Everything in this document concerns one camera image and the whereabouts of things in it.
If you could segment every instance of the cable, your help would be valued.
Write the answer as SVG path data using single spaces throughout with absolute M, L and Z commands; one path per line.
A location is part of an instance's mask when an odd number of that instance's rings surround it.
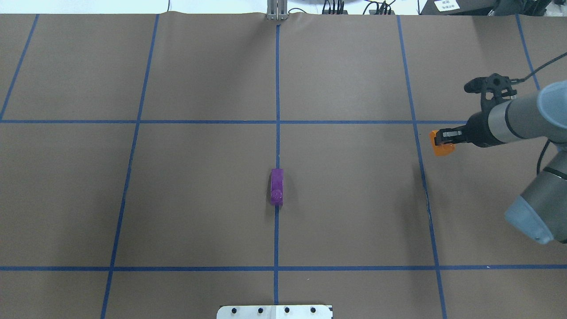
M 518 84 L 518 83 L 522 83 L 525 82 L 527 79 L 531 78 L 534 74 L 536 74 L 539 70 L 543 69 L 544 67 L 550 65 L 551 63 L 564 58 L 565 56 L 567 56 L 567 52 L 563 53 L 562 55 L 555 57 L 549 61 L 547 61 L 545 64 L 543 64 L 542 66 L 540 66 L 539 68 L 535 69 L 532 73 L 528 74 L 525 78 L 521 78 L 521 79 L 511 79 L 510 81 L 512 82 L 512 84 Z
M 532 16 L 535 14 L 535 10 L 538 8 L 538 4 L 539 4 L 539 0 L 536 0 L 534 2 L 534 9 L 532 10 L 532 14 L 531 14 Z
M 325 14 L 325 6 L 327 5 L 327 2 L 329 3 L 329 11 L 331 11 L 331 3 L 329 0 L 325 0 L 325 2 L 323 2 L 323 10 L 321 11 L 321 14 Z
M 301 11 L 305 12 L 305 10 L 302 9 L 302 8 L 291 8 L 290 10 L 287 11 L 287 14 L 289 14 L 289 12 L 290 12 L 291 10 L 301 10 Z
M 380 3 L 376 2 L 376 1 L 369 1 L 369 4 L 366 5 L 366 8 L 364 8 L 364 11 L 362 12 L 362 15 L 364 15 L 366 13 L 366 10 L 368 10 L 368 7 L 370 7 L 371 4 L 376 3 L 376 11 L 378 11 L 378 9 L 380 9 Z
M 551 140 L 547 140 L 547 142 L 545 142 L 545 145 L 543 146 L 543 149 L 539 154 L 538 165 L 536 166 L 536 175 L 539 175 L 539 170 L 541 168 L 541 161 L 543 160 L 543 155 L 545 155 L 545 151 L 547 150 L 547 147 L 549 147 L 549 143 L 551 143 Z
M 384 14 L 383 12 L 386 10 L 386 2 L 382 2 L 382 5 L 380 6 L 379 10 L 376 10 L 375 14 Z

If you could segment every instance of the white label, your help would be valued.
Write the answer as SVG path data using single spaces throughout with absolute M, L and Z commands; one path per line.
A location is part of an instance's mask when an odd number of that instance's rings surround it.
M 460 9 L 457 0 L 438 0 L 434 3 L 440 12 Z

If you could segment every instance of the blue tape line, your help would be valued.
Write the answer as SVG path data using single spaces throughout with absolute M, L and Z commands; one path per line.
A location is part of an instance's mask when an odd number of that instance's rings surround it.
M 141 120 L 142 124 L 275 124 L 273 120 Z
M 435 270 L 435 266 L 281 266 L 280 271 L 400 271 Z
M 114 271 L 195 271 L 195 272 L 216 272 L 216 271 L 273 271 L 272 266 L 226 266 L 226 267 L 114 267 Z
M 12 124 L 134 124 L 136 120 L 2 120 Z
M 526 39 L 524 38 L 524 31 L 522 29 L 522 22 L 520 22 L 520 16 L 518 14 L 516 14 L 516 24 L 518 25 L 518 31 L 520 32 L 520 39 L 522 39 L 522 45 L 524 46 L 524 53 L 526 54 L 526 59 L 528 60 L 528 66 L 530 67 L 530 72 L 533 72 L 534 67 L 532 66 L 531 63 L 530 53 L 528 52 L 528 46 L 526 45 Z M 535 87 L 539 91 L 538 77 L 534 74 L 532 78 L 534 78 Z
M 280 25 L 276 26 L 276 168 L 280 168 Z M 280 302 L 280 208 L 274 207 L 274 305 Z
M 567 269 L 567 264 L 551 265 L 447 265 L 439 266 L 440 270 L 553 270 Z M 0 271 L 109 271 L 110 267 L 83 267 L 83 266 L 0 266 Z M 415 271 L 436 270 L 436 266 L 116 266 L 113 272 L 218 272 L 218 271 Z
M 14 72 L 14 76 L 12 77 L 12 82 L 10 82 L 10 87 L 8 88 L 8 92 L 6 93 L 6 98 L 4 99 L 4 104 L 2 105 L 2 111 L 0 111 L 0 120 L 2 120 L 2 118 L 4 117 L 4 113 L 6 112 L 6 108 L 8 107 L 10 95 L 12 95 L 12 90 L 14 89 L 14 85 L 16 84 L 18 73 L 20 73 L 20 68 L 22 67 L 22 63 L 24 62 L 24 57 L 26 56 L 26 52 L 28 51 L 29 42 L 32 40 L 33 31 L 35 30 L 38 19 L 39 14 L 36 14 L 36 17 L 33 20 L 32 28 L 29 31 L 28 39 L 26 40 L 26 44 L 24 45 L 22 55 L 20 56 L 20 60 L 18 61 L 18 65 L 16 66 L 16 71 Z
M 0 266 L 0 271 L 108 271 L 110 267 Z
M 7 124 L 135 124 L 137 120 L 0 120 Z M 274 120 L 140 120 L 141 124 L 278 124 Z M 280 120 L 280 124 L 413 124 L 410 120 Z M 423 120 L 417 124 L 466 124 L 467 121 Z
M 466 124 L 467 121 L 418 121 L 416 120 L 417 124 L 456 124 L 456 125 L 463 125 Z
M 128 185 L 130 183 L 130 175 L 132 173 L 132 162 L 134 160 L 134 152 L 136 151 L 136 143 L 138 141 L 138 132 L 140 128 L 140 122 L 142 119 L 142 110 L 143 110 L 143 103 L 146 96 L 146 87 L 147 87 L 147 80 L 150 76 L 150 66 L 151 66 L 151 58 L 154 52 L 154 44 L 155 44 L 155 36 L 158 32 L 158 23 L 159 23 L 159 14 L 155 15 L 155 22 L 154 22 L 154 32 L 151 36 L 151 44 L 150 44 L 150 53 L 147 58 L 147 65 L 146 65 L 146 74 L 144 75 L 143 85 L 142 85 L 142 95 L 140 96 L 140 103 L 138 107 L 138 116 L 136 119 L 136 128 L 134 129 L 134 138 L 132 139 L 132 148 L 130 150 L 130 158 L 128 159 L 128 170 L 126 171 L 126 180 L 124 182 L 124 190 L 122 192 L 122 201 L 120 203 L 120 213 L 118 215 L 118 222 L 116 225 L 116 234 L 114 237 L 114 244 L 112 246 L 112 255 L 110 260 L 110 270 L 108 271 L 108 278 L 107 278 L 107 286 L 104 292 L 104 300 L 102 310 L 100 311 L 100 318 L 104 319 L 106 316 L 106 309 L 108 306 L 108 297 L 110 295 L 110 289 L 112 285 L 112 274 L 113 268 L 116 261 L 116 251 L 118 250 L 118 242 L 120 239 L 120 230 L 122 229 L 122 219 L 124 218 L 124 208 L 126 206 L 126 194 L 128 193 Z
M 281 124 L 411 124 L 403 120 L 283 120 Z
M 427 202 L 427 212 L 429 216 L 429 235 L 431 238 L 431 249 L 433 251 L 433 260 L 435 262 L 435 274 L 437 275 L 437 288 L 439 289 L 439 301 L 441 302 L 441 313 L 443 315 L 443 319 L 447 319 L 447 310 L 445 307 L 445 294 L 443 293 L 443 283 L 441 281 L 441 271 L 439 270 L 439 256 L 437 254 L 437 243 L 435 241 L 435 230 L 433 228 L 433 218 L 431 217 L 431 205 L 429 203 L 429 192 L 427 188 L 427 180 L 425 179 L 425 169 L 423 164 L 423 157 L 421 155 L 421 145 L 419 139 L 419 132 L 417 130 L 417 120 L 416 120 L 416 110 L 413 105 L 413 95 L 412 95 L 412 86 L 409 81 L 409 70 L 408 70 L 408 61 L 405 54 L 405 46 L 404 46 L 404 35 L 401 28 L 401 19 L 400 16 L 397 15 L 397 29 L 398 34 L 400 36 L 400 47 L 401 47 L 401 56 L 404 62 L 404 71 L 405 71 L 405 84 L 408 88 L 408 99 L 409 99 L 409 108 L 412 113 L 412 121 L 413 121 L 413 134 L 416 140 L 416 147 L 417 147 L 417 159 L 420 164 L 420 171 L 421 171 L 421 183 L 423 185 L 425 191 L 425 199 Z
M 567 269 L 567 265 L 461 265 L 440 266 L 441 270 Z

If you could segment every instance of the purple object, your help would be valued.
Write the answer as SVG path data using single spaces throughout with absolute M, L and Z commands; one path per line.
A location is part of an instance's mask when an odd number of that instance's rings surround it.
M 272 184 L 270 186 L 270 204 L 281 206 L 284 203 L 284 170 L 272 169 Z

